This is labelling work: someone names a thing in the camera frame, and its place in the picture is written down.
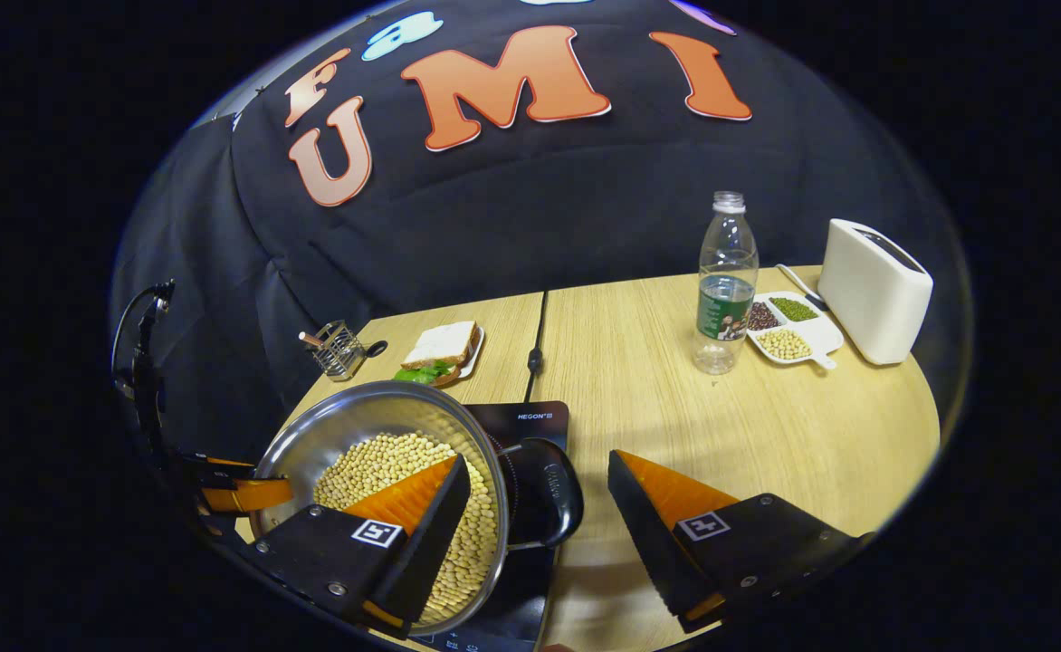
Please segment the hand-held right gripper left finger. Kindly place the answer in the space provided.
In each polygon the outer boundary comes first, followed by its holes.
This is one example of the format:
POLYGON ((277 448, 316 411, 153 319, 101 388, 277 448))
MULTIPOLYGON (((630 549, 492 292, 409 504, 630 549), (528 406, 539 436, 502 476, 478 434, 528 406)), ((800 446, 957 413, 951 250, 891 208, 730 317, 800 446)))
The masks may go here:
POLYGON ((253 566, 352 625, 406 638, 422 616, 470 496, 460 455, 347 511, 312 504, 253 544, 253 566))

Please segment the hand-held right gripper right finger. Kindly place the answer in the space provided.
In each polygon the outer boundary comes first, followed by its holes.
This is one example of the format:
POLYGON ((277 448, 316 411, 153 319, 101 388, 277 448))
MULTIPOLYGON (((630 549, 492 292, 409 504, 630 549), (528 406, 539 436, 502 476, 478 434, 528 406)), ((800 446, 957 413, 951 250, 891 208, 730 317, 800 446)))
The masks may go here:
POLYGON ((862 549, 860 538, 775 494, 733 498, 623 450, 608 456, 607 487, 686 634, 787 601, 862 549))

